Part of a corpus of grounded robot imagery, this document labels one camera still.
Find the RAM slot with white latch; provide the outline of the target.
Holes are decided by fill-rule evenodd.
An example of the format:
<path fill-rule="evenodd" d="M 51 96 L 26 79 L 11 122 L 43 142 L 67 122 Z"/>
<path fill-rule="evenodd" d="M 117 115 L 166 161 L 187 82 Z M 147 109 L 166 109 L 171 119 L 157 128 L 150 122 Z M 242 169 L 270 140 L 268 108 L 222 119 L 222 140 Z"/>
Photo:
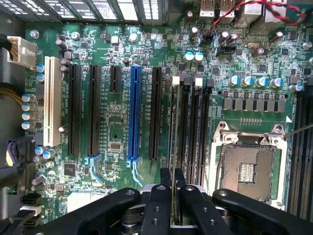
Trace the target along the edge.
<path fill-rule="evenodd" d="M 190 183 L 195 184 L 198 179 L 198 138 L 199 138 L 199 122 L 201 117 L 201 92 L 203 86 L 202 77 L 194 77 L 194 87 L 192 90 L 191 105 L 191 145 L 190 145 Z"/>
<path fill-rule="evenodd" d="M 169 125 L 169 167 L 172 173 L 177 168 L 179 144 L 179 106 L 180 106 L 180 77 L 172 77 L 172 90 L 170 96 L 170 125 Z"/>

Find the RAM slot with black latch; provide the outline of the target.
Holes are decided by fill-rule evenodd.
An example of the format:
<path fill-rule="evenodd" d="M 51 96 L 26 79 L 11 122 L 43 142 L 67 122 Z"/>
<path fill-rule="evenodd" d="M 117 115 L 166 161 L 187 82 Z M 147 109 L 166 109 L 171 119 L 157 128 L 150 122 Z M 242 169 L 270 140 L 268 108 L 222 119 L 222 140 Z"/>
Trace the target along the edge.
<path fill-rule="evenodd" d="M 188 181 L 190 115 L 192 106 L 192 79 L 190 77 L 183 79 L 180 91 L 179 167 L 186 181 Z"/>
<path fill-rule="evenodd" d="M 202 88 L 202 98 L 201 98 L 201 125 L 200 125 L 200 178 L 199 184 L 205 187 L 205 159 L 206 159 L 206 134 L 208 127 L 208 109 L 210 95 L 212 94 L 214 88 L 214 80 L 208 79 L 206 85 Z"/>

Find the metal CPU socket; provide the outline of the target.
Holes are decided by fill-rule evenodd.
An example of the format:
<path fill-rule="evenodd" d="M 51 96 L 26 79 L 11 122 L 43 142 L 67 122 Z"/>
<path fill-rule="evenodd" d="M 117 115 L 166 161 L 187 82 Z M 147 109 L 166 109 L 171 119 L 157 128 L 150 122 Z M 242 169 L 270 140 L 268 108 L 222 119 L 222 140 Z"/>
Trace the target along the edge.
<path fill-rule="evenodd" d="M 269 131 L 231 129 L 224 120 L 211 138 L 204 188 L 209 195 L 229 189 L 286 210 L 288 141 L 282 124 Z"/>

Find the square black chip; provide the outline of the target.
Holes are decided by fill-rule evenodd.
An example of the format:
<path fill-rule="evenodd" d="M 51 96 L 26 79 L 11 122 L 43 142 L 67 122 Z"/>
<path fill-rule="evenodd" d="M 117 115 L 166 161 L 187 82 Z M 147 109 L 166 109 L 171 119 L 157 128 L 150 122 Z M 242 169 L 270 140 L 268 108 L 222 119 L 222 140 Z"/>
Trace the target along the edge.
<path fill-rule="evenodd" d="M 76 175 L 76 165 L 75 164 L 64 164 L 64 175 L 75 177 Z"/>

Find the long black expansion slot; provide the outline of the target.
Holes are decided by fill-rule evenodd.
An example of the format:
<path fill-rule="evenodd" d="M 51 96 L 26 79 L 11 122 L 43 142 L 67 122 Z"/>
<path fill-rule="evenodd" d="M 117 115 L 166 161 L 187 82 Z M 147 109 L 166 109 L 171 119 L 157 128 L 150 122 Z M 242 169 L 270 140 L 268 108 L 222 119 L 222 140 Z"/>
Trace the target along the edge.
<path fill-rule="evenodd" d="M 101 67 L 89 66 L 88 156 L 99 154 Z"/>
<path fill-rule="evenodd" d="M 161 95 L 162 95 L 162 68 L 153 67 L 151 112 L 150 112 L 150 135 L 149 135 L 149 159 L 150 160 L 156 160 L 158 158 Z"/>
<path fill-rule="evenodd" d="M 81 112 L 81 66 L 70 65 L 68 82 L 68 155 L 76 156 L 80 151 Z"/>

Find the blue expansion slot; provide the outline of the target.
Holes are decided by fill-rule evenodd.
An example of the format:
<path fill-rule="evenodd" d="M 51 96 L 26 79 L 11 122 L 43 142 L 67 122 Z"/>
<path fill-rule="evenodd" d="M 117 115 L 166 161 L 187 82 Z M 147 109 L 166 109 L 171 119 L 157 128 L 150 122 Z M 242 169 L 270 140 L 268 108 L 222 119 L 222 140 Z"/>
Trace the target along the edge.
<path fill-rule="evenodd" d="M 128 138 L 128 161 L 137 161 L 139 145 L 139 126 L 141 110 L 141 66 L 131 67 L 130 80 L 130 106 L 129 106 L 129 138 Z"/>

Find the green motherboard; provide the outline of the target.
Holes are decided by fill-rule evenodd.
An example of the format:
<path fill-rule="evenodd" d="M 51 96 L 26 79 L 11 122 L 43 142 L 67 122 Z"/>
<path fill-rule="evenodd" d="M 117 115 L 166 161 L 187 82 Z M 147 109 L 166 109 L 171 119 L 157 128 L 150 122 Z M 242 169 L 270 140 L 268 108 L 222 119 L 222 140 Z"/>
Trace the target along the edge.
<path fill-rule="evenodd" d="M 36 69 L 22 75 L 27 95 L 23 107 L 25 137 L 35 141 L 35 165 L 26 183 L 12 194 L 41 193 L 40 225 L 121 188 L 142 189 L 156 183 L 169 165 L 169 125 L 172 77 L 214 80 L 206 134 L 208 165 L 211 138 L 224 120 L 231 129 L 269 131 L 282 124 L 293 130 L 296 94 L 313 88 L 313 0 L 299 5 L 312 10 L 303 26 L 274 30 L 218 24 L 212 41 L 201 44 L 210 27 L 201 19 L 179 18 L 169 26 L 60 24 L 35 22 L 25 38 L 37 46 Z M 202 52 L 203 61 L 186 63 L 186 52 Z M 61 143 L 44 146 L 45 57 L 60 60 L 62 73 Z M 80 151 L 68 155 L 68 82 L 70 65 L 81 66 Z M 101 67 L 99 154 L 88 156 L 89 66 Z M 121 92 L 110 92 L 110 67 L 121 67 Z M 128 161 L 131 67 L 141 66 L 141 110 L 137 161 Z M 158 158 L 149 159 L 152 69 L 162 68 Z M 64 164 L 75 164 L 75 177 L 64 175 Z"/>

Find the black and white SATA connector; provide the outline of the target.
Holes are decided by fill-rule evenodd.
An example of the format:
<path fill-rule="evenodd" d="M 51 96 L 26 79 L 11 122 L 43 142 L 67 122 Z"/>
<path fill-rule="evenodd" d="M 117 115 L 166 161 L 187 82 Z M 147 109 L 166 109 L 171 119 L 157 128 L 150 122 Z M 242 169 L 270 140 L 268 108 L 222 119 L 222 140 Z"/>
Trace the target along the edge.
<path fill-rule="evenodd" d="M 23 225 L 25 227 L 37 227 L 40 225 L 42 206 L 24 205 L 20 208 L 20 212 L 25 219 L 25 221 L 23 222 Z"/>

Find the thin metal locking lever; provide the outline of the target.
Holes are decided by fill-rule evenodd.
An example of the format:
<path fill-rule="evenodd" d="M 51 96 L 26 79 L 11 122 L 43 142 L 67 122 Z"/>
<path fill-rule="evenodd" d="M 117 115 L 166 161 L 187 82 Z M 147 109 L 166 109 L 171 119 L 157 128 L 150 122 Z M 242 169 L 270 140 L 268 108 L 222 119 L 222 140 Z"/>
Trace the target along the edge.
<path fill-rule="evenodd" d="M 298 128 L 298 129 L 296 129 L 296 130 L 293 130 L 293 131 L 290 132 L 290 133 L 284 134 L 284 135 L 283 135 L 283 138 L 286 139 L 286 138 L 288 138 L 289 136 L 293 136 L 293 135 L 295 135 L 296 133 L 302 132 L 302 131 L 307 130 L 307 129 L 312 128 L 312 127 L 313 127 L 313 123 L 310 123 L 309 125 L 303 126 L 303 127 Z"/>

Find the short black expansion slot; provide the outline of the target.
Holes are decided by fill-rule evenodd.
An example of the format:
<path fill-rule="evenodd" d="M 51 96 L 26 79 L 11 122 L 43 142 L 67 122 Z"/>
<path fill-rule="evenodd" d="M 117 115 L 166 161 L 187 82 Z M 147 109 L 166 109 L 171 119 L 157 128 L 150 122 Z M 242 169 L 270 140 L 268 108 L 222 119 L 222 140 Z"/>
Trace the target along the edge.
<path fill-rule="evenodd" d="M 120 66 L 110 67 L 110 92 L 113 92 L 113 93 L 121 92 L 121 67 Z"/>

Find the white PCI expansion slot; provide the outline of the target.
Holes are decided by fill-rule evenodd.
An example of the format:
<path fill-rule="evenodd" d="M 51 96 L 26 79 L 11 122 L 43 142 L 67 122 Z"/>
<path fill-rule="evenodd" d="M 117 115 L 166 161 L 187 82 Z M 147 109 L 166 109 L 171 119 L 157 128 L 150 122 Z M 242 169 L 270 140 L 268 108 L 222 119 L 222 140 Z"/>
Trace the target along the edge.
<path fill-rule="evenodd" d="M 58 128 L 61 125 L 62 73 L 59 66 L 58 58 L 45 57 L 43 145 L 50 147 L 61 143 Z"/>

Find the grey metal PC case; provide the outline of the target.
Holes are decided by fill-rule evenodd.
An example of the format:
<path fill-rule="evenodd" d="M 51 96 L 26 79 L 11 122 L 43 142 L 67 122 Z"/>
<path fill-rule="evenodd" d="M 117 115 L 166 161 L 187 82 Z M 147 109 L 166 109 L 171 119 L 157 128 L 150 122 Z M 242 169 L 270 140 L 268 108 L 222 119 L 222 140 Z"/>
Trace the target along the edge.
<path fill-rule="evenodd" d="M 303 26 L 312 13 L 311 9 L 304 12 L 299 9 L 299 5 L 307 4 L 308 0 L 287 0 L 286 3 L 253 0 L 248 3 L 264 5 L 283 25 Z M 228 10 L 213 22 L 205 21 L 210 27 L 201 36 L 201 44 L 206 45 L 212 41 L 212 31 L 231 12 L 232 10 Z M 18 164 L 9 167 L 5 160 L 8 141 L 25 137 L 25 128 L 22 125 L 23 107 L 19 99 L 27 95 L 25 81 L 22 79 L 27 68 L 7 62 L 7 52 L 12 48 L 7 36 L 27 40 L 26 30 L 35 22 L 169 26 L 179 18 L 186 22 L 190 22 L 192 18 L 200 19 L 199 15 L 198 0 L 0 0 L 0 235 L 33 235 L 33 229 L 41 226 L 30 228 L 23 225 L 25 219 L 20 212 L 23 206 L 20 198 L 28 193 L 10 193 L 15 186 L 26 183 L 26 176 L 33 166 Z M 160 183 L 161 173 L 156 183 L 144 185 L 142 189 L 126 188 L 143 193 Z M 172 225 L 170 222 L 169 235 L 199 235 L 196 223 L 181 205 L 178 187 L 177 212 L 179 224 Z M 119 223 L 118 235 L 139 235 L 138 221 L 137 219 L 136 224 L 131 224 L 129 220 Z"/>

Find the silver rear port block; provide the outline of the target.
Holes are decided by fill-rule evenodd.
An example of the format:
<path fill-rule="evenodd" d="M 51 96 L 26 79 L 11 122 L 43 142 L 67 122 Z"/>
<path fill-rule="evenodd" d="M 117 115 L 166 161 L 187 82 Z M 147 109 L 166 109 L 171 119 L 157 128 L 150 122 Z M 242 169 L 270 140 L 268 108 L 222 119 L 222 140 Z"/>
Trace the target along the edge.
<path fill-rule="evenodd" d="M 228 10 L 230 14 L 220 20 L 220 24 L 228 24 L 239 28 L 254 28 L 274 30 L 283 22 L 275 18 L 264 5 L 248 3 L 253 0 L 198 0 L 200 7 L 199 18 L 213 22 L 221 18 Z M 287 0 L 264 0 L 268 3 L 286 3 Z"/>

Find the white power connector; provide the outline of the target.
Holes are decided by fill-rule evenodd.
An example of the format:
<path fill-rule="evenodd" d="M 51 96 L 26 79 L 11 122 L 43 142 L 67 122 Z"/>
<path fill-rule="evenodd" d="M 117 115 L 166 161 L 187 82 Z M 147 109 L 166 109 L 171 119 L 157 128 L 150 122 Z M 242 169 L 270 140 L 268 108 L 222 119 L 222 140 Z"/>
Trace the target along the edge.
<path fill-rule="evenodd" d="M 7 36 L 7 39 L 12 44 L 11 50 L 7 52 L 7 62 L 35 70 L 37 46 L 22 37 Z"/>

